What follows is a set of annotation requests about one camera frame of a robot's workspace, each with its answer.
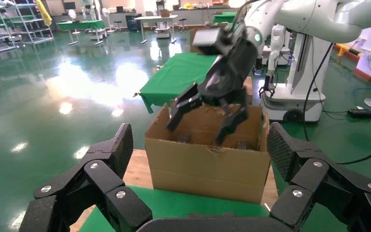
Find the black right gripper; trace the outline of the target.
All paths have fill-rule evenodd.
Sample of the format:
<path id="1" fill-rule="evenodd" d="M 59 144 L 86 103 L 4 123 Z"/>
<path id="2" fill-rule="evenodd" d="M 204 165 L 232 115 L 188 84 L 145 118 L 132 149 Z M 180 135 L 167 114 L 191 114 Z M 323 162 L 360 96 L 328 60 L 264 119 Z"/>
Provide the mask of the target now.
<path id="1" fill-rule="evenodd" d="M 166 129 L 175 131 L 182 117 L 202 106 L 202 103 L 221 106 L 226 117 L 215 137 L 216 145 L 233 134 L 239 124 L 248 119 L 248 100 L 245 79 L 253 69 L 258 42 L 251 36 L 257 35 L 254 29 L 237 29 L 226 32 L 224 29 L 203 29 L 198 31 L 198 50 L 204 55 L 217 55 L 201 84 L 194 82 L 179 94 L 171 104 Z M 239 104 L 231 112 L 229 104 Z"/>

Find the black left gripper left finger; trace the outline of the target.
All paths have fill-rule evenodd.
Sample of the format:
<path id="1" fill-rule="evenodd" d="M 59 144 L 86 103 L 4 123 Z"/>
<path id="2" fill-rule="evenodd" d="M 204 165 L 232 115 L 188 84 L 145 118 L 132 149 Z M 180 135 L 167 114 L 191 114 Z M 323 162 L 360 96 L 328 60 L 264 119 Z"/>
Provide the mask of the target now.
<path id="1" fill-rule="evenodd" d="M 123 178 L 133 152 L 130 124 L 93 144 L 80 162 L 39 186 L 20 225 L 22 232 L 68 232 L 95 205 L 116 232 L 135 232 L 152 219 L 151 209 Z"/>

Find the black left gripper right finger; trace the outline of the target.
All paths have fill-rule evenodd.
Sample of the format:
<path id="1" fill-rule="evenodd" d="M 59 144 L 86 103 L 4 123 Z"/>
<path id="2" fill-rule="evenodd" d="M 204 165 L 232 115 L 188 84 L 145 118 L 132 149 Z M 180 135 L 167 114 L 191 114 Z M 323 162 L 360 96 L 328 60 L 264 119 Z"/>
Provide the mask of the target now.
<path id="1" fill-rule="evenodd" d="M 290 136 L 277 122 L 267 152 L 287 187 L 270 211 L 299 231 L 316 204 L 326 207 L 350 232 L 371 232 L 371 179 L 332 161 L 315 144 Z"/>

